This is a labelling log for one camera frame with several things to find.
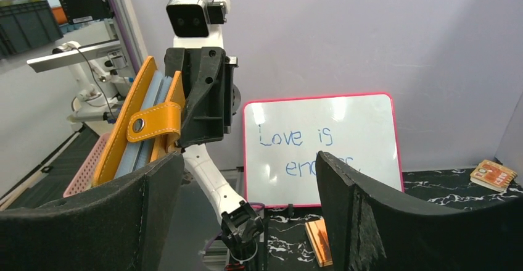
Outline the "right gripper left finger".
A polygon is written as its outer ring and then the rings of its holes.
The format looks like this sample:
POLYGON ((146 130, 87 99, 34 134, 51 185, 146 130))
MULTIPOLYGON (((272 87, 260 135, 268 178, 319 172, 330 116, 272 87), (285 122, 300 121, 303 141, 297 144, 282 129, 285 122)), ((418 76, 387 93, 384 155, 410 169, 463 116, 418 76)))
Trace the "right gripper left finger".
POLYGON ((1 212, 2 270, 157 270, 184 173, 171 153, 35 209, 1 212))

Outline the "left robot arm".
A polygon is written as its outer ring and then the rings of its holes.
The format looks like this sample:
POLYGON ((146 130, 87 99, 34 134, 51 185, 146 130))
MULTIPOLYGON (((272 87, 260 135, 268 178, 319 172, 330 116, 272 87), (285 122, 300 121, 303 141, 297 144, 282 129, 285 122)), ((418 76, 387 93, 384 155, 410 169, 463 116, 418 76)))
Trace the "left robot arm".
POLYGON ((258 212, 225 180, 206 144, 230 133, 241 94, 233 82, 238 66, 223 48, 168 48, 165 73, 179 77, 185 102, 181 105, 180 137, 167 147, 180 149, 185 166, 211 204, 221 231, 218 237, 229 249, 226 270, 256 270, 258 240, 264 232, 258 212))

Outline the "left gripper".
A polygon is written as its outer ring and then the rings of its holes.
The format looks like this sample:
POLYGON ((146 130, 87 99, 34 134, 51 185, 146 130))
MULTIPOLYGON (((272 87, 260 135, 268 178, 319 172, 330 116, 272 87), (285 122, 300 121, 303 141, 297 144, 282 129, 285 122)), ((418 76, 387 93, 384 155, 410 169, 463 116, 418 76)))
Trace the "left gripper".
POLYGON ((237 57, 225 57, 220 47, 168 48, 164 63, 167 75, 172 77, 176 71, 181 72, 185 98, 176 145, 188 148, 219 141, 224 133, 230 134, 233 115, 241 101, 234 85, 237 57))

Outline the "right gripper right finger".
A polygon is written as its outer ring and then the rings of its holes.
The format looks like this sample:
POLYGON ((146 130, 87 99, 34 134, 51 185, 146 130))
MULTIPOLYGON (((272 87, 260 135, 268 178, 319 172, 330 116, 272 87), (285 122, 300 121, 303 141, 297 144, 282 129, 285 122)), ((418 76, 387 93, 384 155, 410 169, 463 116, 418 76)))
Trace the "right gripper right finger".
POLYGON ((461 210, 415 198, 321 151, 316 179, 335 270, 521 270, 522 198, 461 210))

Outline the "orange leather card holder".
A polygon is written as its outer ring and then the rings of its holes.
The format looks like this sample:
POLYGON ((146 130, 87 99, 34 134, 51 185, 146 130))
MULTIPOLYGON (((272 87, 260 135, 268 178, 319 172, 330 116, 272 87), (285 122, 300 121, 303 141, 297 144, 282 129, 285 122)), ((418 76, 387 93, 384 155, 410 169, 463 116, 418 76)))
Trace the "orange leather card holder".
POLYGON ((93 176, 93 186, 122 177, 174 150, 186 104, 181 71, 172 77, 147 57, 120 109, 93 176))

